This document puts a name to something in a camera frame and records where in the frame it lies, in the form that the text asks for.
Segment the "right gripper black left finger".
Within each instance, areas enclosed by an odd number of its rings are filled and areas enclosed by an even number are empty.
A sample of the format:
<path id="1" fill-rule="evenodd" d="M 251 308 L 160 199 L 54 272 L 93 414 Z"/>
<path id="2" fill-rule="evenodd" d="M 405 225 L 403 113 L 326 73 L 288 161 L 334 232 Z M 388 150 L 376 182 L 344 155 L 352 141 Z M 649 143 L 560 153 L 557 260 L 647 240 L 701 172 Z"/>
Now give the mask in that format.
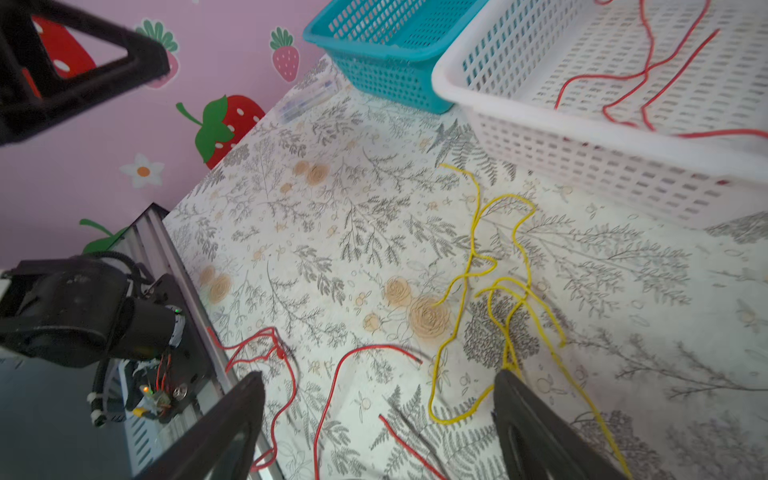
<path id="1" fill-rule="evenodd" d="M 265 387 L 251 372 L 139 479 L 246 479 L 262 431 Z"/>

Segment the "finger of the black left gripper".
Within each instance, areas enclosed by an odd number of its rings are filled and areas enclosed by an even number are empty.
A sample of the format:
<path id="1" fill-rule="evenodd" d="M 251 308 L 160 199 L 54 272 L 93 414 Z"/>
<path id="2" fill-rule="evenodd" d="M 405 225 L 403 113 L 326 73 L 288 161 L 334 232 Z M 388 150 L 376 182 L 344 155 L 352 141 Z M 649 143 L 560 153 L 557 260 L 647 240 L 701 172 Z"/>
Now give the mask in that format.
<path id="1" fill-rule="evenodd" d="M 97 65 L 70 31 L 125 55 Z M 170 72 L 161 43 L 56 1 L 1 3 L 1 143 L 19 143 Z"/>

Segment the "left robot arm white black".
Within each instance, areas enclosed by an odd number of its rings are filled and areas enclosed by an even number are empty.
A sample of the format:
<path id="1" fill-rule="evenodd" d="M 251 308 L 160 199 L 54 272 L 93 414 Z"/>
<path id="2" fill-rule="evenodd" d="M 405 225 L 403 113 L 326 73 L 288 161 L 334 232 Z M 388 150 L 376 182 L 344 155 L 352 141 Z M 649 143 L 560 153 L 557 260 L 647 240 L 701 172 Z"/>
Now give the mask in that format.
<path id="1" fill-rule="evenodd" d="M 125 57 L 73 77 L 56 71 L 45 22 L 125 49 Z M 20 143 L 170 71 L 164 46 L 58 1 L 1 4 L 1 142 Z M 115 251 L 24 260 L 2 274 L 1 345 L 64 367 L 96 365 L 87 396 L 95 427 L 108 421 L 105 381 L 113 359 L 153 360 L 179 345 L 185 318 L 148 300 L 152 283 Z"/>

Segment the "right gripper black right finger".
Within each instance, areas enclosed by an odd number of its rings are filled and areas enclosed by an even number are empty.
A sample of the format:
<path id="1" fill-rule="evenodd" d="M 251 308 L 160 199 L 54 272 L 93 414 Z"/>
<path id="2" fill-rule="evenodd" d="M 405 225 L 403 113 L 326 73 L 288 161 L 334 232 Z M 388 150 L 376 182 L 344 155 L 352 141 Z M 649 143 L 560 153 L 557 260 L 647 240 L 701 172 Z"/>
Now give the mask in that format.
<path id="1" fill-rule="evenodd" d="M 497 372 L 493 419 L 510 479 L 622 479 L 509 370 Z"/>

